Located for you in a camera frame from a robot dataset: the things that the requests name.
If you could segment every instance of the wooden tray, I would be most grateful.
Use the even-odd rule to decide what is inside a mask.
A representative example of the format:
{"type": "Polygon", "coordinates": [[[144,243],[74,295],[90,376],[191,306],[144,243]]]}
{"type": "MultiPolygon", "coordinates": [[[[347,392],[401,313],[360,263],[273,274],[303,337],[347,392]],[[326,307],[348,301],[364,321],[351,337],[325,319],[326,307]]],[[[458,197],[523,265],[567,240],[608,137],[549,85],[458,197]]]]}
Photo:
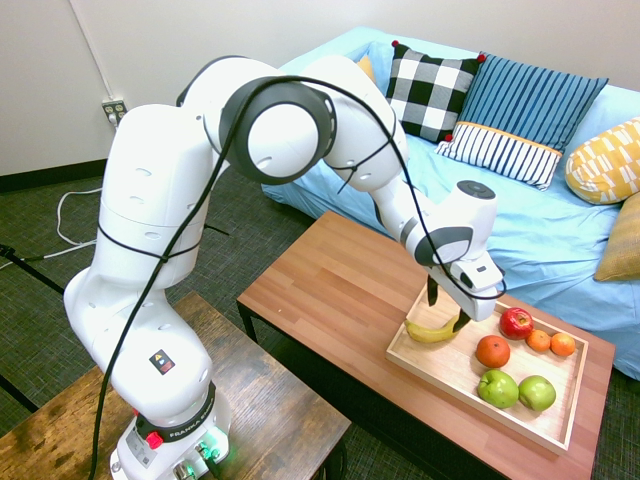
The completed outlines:
{"type": "MultiPolygon", "coordinates": [[[[550,350],[538,353],[524,340],[507,340],[511,358],[501,370],[518,384],[529,375],[542,375],[553,384],[557,396],[555,403],[544,412],[534,412],[520,402],[504,410],[496,408],[477,394],[480,377],[489,369],[476,359],[475,350],[485,335],[501,335],[498,322],[507,308],[508,305],[498,301],[491,317],[482,322],[472,320],[454,338],[439,343],[425,344],[413,340],[403,324],[389,345],[386,357],[483,414],[562,455],[569,448],[588,342],[571,334],[576,341],[575,353],[559,357],[550,350]]],[[[441,288],[438,289],[438,301],[430,307],[425,285],[407,319],[428,328],[439,328],[458,312],[458,305],[441,288]]],[[[534,328],[550,335],[563,332],[536,317],[534,324],[534,328]]]]}

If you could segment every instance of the baseboard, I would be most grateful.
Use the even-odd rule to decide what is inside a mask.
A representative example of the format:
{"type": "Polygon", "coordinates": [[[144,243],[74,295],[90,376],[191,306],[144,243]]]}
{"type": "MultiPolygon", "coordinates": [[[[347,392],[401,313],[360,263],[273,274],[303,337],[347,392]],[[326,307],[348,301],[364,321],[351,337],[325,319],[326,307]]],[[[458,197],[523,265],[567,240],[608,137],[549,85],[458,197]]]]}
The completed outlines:
{"type": "Polygon", "coordinates": [[[76,163],[74,165],[64,165],[62,167],[45,168],[33,172],[3,175],[0,176],[0,193],[100,177],[104,175],[106,164],[107,160],[103,159],[76,163]]]}

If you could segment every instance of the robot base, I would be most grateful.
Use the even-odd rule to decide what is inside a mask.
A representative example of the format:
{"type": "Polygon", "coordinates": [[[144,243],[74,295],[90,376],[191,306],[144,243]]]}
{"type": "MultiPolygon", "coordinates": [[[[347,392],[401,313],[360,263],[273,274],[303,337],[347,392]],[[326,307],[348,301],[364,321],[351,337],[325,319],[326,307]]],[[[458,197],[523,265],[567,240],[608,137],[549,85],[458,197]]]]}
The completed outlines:
{"type": "Polygon", "coordinates": [[[109,462],[113,480],[176,480],[174,468],[184,467],[197,479],[209,471],[203,453],[196,450],[204,444],[211,453],[211,460],[220,463],[229,453],[231,406],[228,400],[216,392],[213,409],[206,420],[187,437],[171,443],[163,443],[152,450],[147,442],[134,431],[135,419],[124,431],[109,462]]]}

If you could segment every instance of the red apple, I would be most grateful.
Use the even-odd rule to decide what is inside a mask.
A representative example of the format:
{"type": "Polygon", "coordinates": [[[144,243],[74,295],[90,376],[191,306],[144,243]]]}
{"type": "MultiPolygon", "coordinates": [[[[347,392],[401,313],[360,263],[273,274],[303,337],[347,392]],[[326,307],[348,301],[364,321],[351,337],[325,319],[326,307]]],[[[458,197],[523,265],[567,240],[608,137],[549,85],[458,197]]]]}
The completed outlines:
{"type": "Polygon", "coordinates": [[[523,308],[507,308],[500,316],[500,332],[509,340],[524,340],[532,331],[533,318],[523,308]]]}

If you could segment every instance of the blue couch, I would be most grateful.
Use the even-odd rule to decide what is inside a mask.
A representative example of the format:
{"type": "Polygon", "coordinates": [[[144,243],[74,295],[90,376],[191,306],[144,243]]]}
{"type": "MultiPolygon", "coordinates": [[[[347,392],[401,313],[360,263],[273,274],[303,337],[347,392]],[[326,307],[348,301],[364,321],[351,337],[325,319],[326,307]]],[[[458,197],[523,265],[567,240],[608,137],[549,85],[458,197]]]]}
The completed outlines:
{"type": "MultiPolygon", "coordinates": [[[[471,58],[478,53],[359,27],[281,68],[298,74],[322,56],[338,54],[358,61],[368,55],[377,86],[386,93],[391,42],[396,39],[434,57],[471,58]]],[[[615,344],[615,367],[640,380],[640,281],[593,279],[620,204],[591,205],[569,190],[564,178],[566,157],[576,147],[638,115],[639,92],[606,86],[578,127],[546,191],[437,155],[435,144],[413,136],[408,136],[408,166],[413,183],[436,203],[459,180],[476,180],[494,190],[498,217],[489,251],[506,270],[509,294],[615,344]]],[[[271,199],[312,217],[333,210],[386,235],[371,198],[350,187],[338,194],[340,187],[340,178],[320,162],[295,182],[262,189],[271,199]]]]}

